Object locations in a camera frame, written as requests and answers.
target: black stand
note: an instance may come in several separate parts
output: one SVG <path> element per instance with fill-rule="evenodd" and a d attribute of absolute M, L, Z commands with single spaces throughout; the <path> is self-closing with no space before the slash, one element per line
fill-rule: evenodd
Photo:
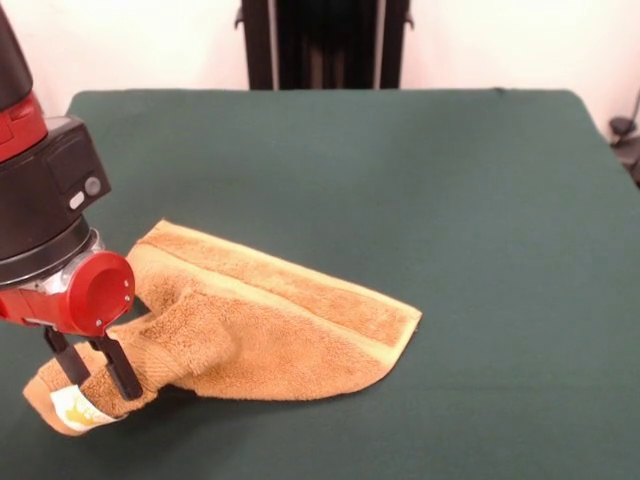
<path fill-rule="evenodd" d="M 242 0 L 251 90 L 397 89 L 410 0 Z"/>

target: green tablecloth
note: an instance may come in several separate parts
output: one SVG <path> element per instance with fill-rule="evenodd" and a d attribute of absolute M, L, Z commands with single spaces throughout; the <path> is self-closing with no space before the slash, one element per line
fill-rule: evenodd
<path fill-rule="evenodd" d="M 309 404 L 167 392 L 79 439 L 0 326 L 3 479 L 631 479 L 640 203 L 567 92 L 84 93 L 126 253 L 162 217 L 424 311 L 396 369 Z"/>

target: white wall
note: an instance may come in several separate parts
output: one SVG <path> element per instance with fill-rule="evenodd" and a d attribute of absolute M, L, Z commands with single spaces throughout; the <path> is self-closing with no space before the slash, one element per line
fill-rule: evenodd
<path fill-rule="evenodd" d="M 240 0 L 0 0 L 49 114 L 85 89 L 246 89 Z M 412 0 L 404 88 L 568 88 L 595 123 L 640 87 L 638 0 Z"/>
<path fill-rule="evenodd" d="M 567 88 L 608 136 L 640 88 L 638 0 L 413 0 L 403 86 Z"/>

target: brown towel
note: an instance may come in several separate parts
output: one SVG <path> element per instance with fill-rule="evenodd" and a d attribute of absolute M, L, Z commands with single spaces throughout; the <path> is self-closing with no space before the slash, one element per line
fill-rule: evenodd
<path fill-rule="evenodd" d="M 60 433 L 122 420 L 169 384 L 265 401 L 356 392 L 389 373 L 421 318 L 380 293 L 164 220 L 128 259 L 150 313 L 109 332 L 144 395 L 124 401 L 102 355 L 81 343 L 91 377 L 80 388 L 51 360 L 24 390 Z"/>

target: button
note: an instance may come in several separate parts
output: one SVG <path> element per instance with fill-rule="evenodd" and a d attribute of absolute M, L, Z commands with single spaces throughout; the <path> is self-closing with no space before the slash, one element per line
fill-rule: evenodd
<path fill-rule="evenodd" d="M 86 182 L 84 182 L 84 189 L 90 197 L 94 197 L 99 194 L 101 188 L 102 184 L 96 177 L 90 177 Z"/>
<path fill-rule="evenodd" d="M 69 206 L 71 210 L 75 210 L 84 202 L 84 193 L 78 192 L 76 193 L 71 200 L 69 200 Z"/>

